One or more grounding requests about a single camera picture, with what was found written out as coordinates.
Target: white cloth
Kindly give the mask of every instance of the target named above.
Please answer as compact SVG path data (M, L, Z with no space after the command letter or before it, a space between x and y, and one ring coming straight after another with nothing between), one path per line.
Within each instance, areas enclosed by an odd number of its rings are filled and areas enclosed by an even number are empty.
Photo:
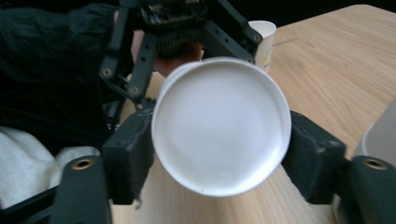
M0 126L0 207L8 208L59 185L68 162L99 154L93 147L66 147L54 158L29 133Z

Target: metal screw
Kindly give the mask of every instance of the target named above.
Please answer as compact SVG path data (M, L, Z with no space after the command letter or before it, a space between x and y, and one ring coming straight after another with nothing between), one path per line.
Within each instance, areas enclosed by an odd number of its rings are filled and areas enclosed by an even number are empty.
M110 69L104 68L104 69L102 70L102 74L103 74L105 77L111 77L111 75L112 75L113 73L111 72Z
M328 146L338 147L340 144L336 141L329 141L327 142Z
M259 35L254 35L253 38L256 40L256 42L262 41L262 38Z
M132 93L133 95L136 95L136 94L139 93L139 89L138 89L136 86L132 86L131 89L130 89L130 91L131 91L131 93Z

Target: paper cup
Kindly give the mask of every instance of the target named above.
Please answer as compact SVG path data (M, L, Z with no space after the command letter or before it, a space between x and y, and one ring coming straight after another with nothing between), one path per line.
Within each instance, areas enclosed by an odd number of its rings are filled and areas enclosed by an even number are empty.
M257 66L268 72L270 69L276 26L270 21L250 21L248 24L262 35L262 42L257 48L255 60Z
M208 196L232 196L256 187L280 164L290 141L290 111L264 71L212 58L169 78L151 134L159 160L178 183Z

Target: hand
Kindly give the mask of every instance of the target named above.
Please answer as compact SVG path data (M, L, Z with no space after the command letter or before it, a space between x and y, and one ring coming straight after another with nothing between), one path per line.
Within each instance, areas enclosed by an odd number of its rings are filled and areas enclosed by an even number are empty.
M134 60L140 50L140 45L143 41L143 31L134 32L134 41L131 47L131 52ZM156 69L161 75L167 77L175 68L182 65L183 63L196 62L201 60L202 46L200 43L188 43L181 47L180 52L170 58L157 57L154 62L154 69Z

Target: screw hole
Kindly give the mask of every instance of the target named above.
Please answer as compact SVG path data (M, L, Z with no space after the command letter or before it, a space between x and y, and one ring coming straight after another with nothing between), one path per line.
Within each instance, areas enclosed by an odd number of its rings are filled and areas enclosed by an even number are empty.
M138 94L139 89L136 86L132 86L130 89L131 94Z
M368 167L376 169L376 170L387 170L388 169L388 166L386 164L384 164L382 161L367 159L364 161L364 164L366 164Z
M73 170L85 170L93 165L93 160L81 160L73 164Z
M111 73L111 70L110 70L110 69L104 68L104 69L102 70L102 74L105 75L106 77L110 77L112 73Z
M259 41L262 40L262 38L261 38L259 35L254 35L254 40L255 40L256 42L259 42Z

